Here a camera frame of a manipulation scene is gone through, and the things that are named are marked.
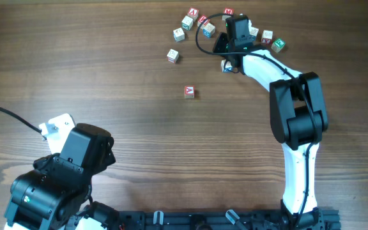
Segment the blue X block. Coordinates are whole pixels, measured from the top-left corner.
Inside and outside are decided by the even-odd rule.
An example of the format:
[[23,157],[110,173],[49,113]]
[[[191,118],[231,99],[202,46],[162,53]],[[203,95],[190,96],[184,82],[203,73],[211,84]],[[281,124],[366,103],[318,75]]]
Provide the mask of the blue X block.
[[224,59],[221,61],[221,69],[222,69],[222,72],[232,72],[233,66],[231,65],[230,61]]

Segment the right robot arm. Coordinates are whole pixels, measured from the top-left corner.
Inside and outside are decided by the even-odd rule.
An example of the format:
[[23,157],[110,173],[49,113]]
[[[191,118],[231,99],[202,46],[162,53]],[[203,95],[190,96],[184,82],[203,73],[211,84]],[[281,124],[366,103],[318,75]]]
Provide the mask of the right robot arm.
[[316,153],[328,128],[323,90],[314,72],[301,73],[277,61],[270,51],[253,43],[245,15],[223,15],[226,32],[213,48],[231,68],[255,79],[270,94],[270,126],[281,143],[286,185],[282,204],[290,223],[298,226],[314,219]]

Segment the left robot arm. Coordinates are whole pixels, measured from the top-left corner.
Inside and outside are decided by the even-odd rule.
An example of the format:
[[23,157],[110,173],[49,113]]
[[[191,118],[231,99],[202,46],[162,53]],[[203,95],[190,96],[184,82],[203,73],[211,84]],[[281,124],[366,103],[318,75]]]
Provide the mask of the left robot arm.
[[59,153],[39,158],[17,177],[5,211],[8,227],[60,229],[91,197],[91,179],[115,163],[114,139],[97,126],[79,123]]

